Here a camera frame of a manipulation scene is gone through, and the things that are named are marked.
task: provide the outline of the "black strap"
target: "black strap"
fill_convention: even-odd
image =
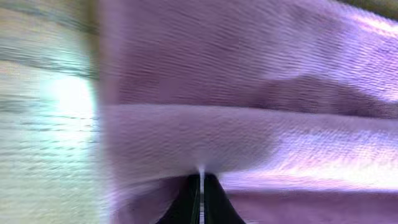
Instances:
[[[205,224],[244,224],[214,174],[205,175]],[[166,214],[157,224],[199,224],[200,176],[190,175]]]

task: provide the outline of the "textured fabric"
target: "textured fabric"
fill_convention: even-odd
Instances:
[[[247,222],[398,222],[398,23],[326,0],[101,12],[113,223],[154,223],[198,169]]]

